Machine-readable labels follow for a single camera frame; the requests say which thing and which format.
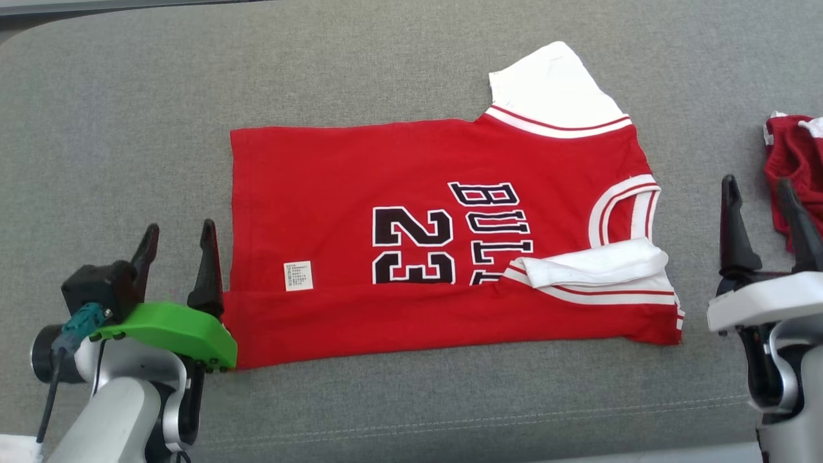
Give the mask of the red shorts with white stripes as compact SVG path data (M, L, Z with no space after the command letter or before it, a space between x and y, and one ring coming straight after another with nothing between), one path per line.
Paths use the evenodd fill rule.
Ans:
M790 227L779 208L778 184L788 178L823 236L823 117L774 111L763 127L764 174L769 185L774 229L786 237L793 253Z

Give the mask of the grey metal floor rail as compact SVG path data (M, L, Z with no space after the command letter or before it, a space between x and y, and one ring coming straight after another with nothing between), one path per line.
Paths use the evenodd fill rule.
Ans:
M20 15L49 15L144 8L166 8L199 4L264 2L265 0L0 0L0 18Z

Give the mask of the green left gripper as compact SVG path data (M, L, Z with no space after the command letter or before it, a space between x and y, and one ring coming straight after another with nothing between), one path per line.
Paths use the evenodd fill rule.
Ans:
M203 222L199 241L202 258L187 306L145 301L150 267L156 258L159 225L150 223L132 256L132 286L141 303L117 325L104 325L92 341L133 339L144 345L202 361L206 367L228 371L237 367L238 346L220 320L224 314L222 271L214 220Z

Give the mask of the red basketball jersey white sleeves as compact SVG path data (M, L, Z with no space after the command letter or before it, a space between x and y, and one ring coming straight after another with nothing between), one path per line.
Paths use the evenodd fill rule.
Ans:
M529 341L679 345L637 131L563 42L474 121L232 131L238 367Z

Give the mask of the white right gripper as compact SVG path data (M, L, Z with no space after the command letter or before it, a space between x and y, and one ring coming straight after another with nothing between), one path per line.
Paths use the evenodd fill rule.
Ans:
M709 329L739 336L753 403L823 403L823 238L794 191L778 181L780 212L790 229L792 275L752 282L714 297ZM741 216L743 196L733 175L723 176L719 273L723 278L762 269Z

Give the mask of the grey fabric sofa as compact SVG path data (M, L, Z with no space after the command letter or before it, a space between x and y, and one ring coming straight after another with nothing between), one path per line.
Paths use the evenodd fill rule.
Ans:
M33 338L61 282L161 226L147 295L184 302L203 219L231 262L232 129L476 118L553 41L632 118L683 343L518 343L209 375L194 463L538 461L752 442L738 341L707 327L720 181L791 266L762 171L773 111L823 115L823 0L277 0L0 19L0 433L33 435Z

